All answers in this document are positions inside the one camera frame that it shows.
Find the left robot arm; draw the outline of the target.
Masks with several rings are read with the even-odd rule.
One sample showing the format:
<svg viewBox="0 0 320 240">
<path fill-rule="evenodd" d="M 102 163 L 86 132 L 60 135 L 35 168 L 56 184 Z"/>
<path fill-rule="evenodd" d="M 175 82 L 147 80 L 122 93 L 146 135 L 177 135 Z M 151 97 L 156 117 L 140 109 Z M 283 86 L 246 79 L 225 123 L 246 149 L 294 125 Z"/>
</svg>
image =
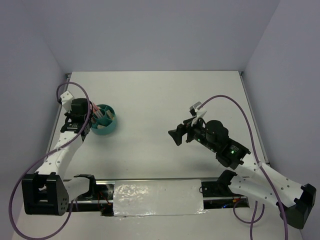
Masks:
<svg viewBox="0 0 320 240">
<path fill-rule="evenodd" d="M 87 99 L 70 101 L 65 123 L 60 130 L 55 152 L 33 174 L 26 174 L 21 182 L 25 213 L 28 215 L 62 216 L 69 203 L 79 196 L 91 200 L 98 187 L 92 174 L 78 174 L 64 182 L 67 168 L 76 151 L 90 132 L 92 114 Z"/>
</svg>

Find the grey beige eraser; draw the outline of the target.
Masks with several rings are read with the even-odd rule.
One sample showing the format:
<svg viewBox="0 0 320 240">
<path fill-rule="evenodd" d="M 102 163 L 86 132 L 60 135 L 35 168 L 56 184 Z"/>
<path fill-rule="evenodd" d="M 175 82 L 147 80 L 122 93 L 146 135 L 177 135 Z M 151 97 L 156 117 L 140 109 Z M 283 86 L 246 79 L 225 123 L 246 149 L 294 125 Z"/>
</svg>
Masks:
<svg viewBox="0 0 320 240">
<path fill-rule="evenodd" d="M 110 110 L 107 110 L 107 111 L 106 111 L 106 115 L 107 115 L 110 119 L 112 119 L 112 120 L 113 120 L 114 117 L 115 117 L 114 114 L 113 114 Z"/>
</svg>

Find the pink correction tape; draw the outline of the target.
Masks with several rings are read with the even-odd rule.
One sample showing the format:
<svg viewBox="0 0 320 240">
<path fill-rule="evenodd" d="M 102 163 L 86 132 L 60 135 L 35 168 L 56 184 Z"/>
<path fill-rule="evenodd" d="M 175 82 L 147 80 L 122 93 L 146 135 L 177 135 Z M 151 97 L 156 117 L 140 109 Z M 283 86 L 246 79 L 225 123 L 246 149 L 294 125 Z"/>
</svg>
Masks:
<svg viewBox="0 0 320 240">
<path fill-rule="evenodd" d="M 96 128 L 97 128 L 97 129 L 99 129 L 99 130 L 101 130 L 101 129 L 104 129 L 104 128 L 105 128 L 105 126 L 104 126 L 104 125 L 100 125 L 100 124 L 98 124 Z"/>
</svg>

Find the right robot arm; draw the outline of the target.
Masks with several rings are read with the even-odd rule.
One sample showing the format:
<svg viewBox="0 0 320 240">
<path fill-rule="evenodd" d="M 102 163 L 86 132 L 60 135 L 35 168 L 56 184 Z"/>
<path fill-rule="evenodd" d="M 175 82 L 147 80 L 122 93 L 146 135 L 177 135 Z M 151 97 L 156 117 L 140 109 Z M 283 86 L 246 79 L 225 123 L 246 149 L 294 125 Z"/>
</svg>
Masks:
<svg viewBox="0 0 320 240">
<path fill-rule="evenodd" d="M 229 137 L 229 131 L 218 120 L 205 122 L 185 120 L 168 131 L 177 146 L 197 141 L 215 153 L 219 167 L 226 169 L 218 178 L 217 190 L 223 196 L 231 193 L 283 207 L 280 217 L 296 229 L 303 229 L 316 200 L 316 188 L 302 185 L 280 174 L 264 162 L 256 160 L 248 148 Z"/>
</svg>

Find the red gel pen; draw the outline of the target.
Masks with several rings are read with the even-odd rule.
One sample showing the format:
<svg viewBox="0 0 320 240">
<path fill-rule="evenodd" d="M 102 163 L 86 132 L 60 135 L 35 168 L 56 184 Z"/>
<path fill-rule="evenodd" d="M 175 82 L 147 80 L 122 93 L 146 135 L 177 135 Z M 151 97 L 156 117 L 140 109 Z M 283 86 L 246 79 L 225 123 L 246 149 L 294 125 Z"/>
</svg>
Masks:
<svg viewBox="0 0 320 240">
<path fill-rule="evenodd" d="M 93 112 L 96 115 L 96 117 L 101 119 L 99 114 L 97 113 L 97 109 L 99 109 L 99 108 L 93 102 L 92 102 L 92 109 L 93 109 Z"/>
</svg>

